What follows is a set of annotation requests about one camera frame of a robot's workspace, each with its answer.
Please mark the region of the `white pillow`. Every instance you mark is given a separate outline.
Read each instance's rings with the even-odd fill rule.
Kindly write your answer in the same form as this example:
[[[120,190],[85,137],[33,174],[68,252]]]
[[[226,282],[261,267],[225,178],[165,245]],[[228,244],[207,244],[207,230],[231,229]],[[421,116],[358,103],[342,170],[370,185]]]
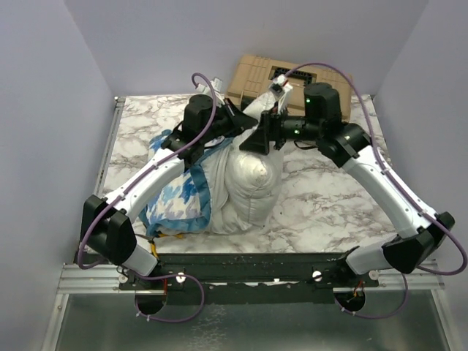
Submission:
[[[210,233],[232,235],[264,231],[282,187],[284,153],[242,151],[258,127],[246,130],[203,162],[211,195]]]

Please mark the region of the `white pillowcase blue trim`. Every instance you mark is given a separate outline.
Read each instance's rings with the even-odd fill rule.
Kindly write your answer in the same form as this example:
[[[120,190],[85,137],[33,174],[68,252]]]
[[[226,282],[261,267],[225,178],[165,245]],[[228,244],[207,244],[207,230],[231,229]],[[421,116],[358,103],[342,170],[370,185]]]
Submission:
[[[140,212],[146,235],[160,237],[207,230],[228,199],[225,169],[231,138],[207,143],[204,154],[172,180]]]

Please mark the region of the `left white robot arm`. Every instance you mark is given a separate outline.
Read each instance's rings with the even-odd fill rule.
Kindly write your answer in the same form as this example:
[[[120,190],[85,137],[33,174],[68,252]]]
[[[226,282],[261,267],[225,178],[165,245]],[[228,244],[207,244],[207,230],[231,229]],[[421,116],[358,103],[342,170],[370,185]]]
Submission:
[[[78,265],[89,246],[114,265],[132,270],[143,287],[161,281],[159,261],[137,243],[133,222],[150,200],[181,176],[204,154],[206,143],[236,137],[256,126],[256,118],[241,112],[229,99],[197,94],[189,99],[183,121],[162,141],[153,157],[134,176],[104,197],[90,196],[83,206]]]

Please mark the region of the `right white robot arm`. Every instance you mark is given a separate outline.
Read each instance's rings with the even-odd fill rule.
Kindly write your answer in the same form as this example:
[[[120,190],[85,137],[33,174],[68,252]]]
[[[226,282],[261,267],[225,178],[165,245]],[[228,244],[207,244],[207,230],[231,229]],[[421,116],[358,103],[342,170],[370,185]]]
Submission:
[[[311,83],[303,91],[304,116],[290,116],[286,100],[288,82],[272,83],[275,103],[264,109],[256,130],[240,149],[266,155],[286,141],[313,141],[318,151],[351,175],[376,201],[395,227],[389,241],[349,250],[336,267],[337,280],[352,286],[371,270],[394,268],[412,273],[445,238],[454,218],[426,205],[408,186],[395,185],[399,178],[372,147],[369,133],[341,119],[339,93],[328,83]]]

